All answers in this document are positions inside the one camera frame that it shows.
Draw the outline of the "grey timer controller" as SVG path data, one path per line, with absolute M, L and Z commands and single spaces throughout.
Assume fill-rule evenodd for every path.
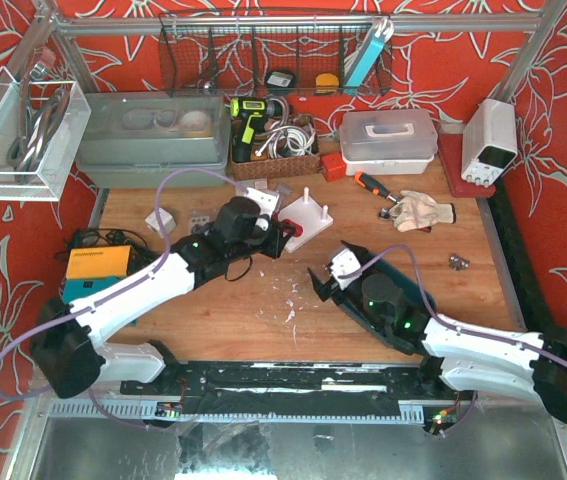
M 189 218 L 188 232 L 196 233 L 212 221 L 209 215 L 194 215 Z

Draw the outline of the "beige work glove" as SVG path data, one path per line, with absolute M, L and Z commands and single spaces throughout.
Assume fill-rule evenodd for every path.
M 412 190 L 402 190 L 401 196 L 401 200 L 390 209 L 394 228 L 399 232 L 427 229 L 438 223 L 456 222 L 453 204 L 438 203 L 430 195 Z

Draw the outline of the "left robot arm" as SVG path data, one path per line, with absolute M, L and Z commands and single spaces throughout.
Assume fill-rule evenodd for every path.
M 103 381 L 154 381 L 166 366 L 156 342 L 112 344 L 110 338 L 157 306 L 225 277 L 255 254 L 280 257 L 295 229 L 258 200 L 235 196 L 215 220 L 172 244 L 167 254 L 116 284 L 73 302 L 48 300 L 30 353 L 54 393 L 68 399 Z

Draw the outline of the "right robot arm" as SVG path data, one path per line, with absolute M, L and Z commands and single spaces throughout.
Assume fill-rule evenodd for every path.
M 455 391 L 482 391 L 542 405 L 567 424 L 567 330 L 506 331 L 437 312 L 423 286 L 385 261 L 383 254 L 343 243 L 310 276 L 317 296 L 332 301 L 378 341 L 420 355 L 427 379 Z

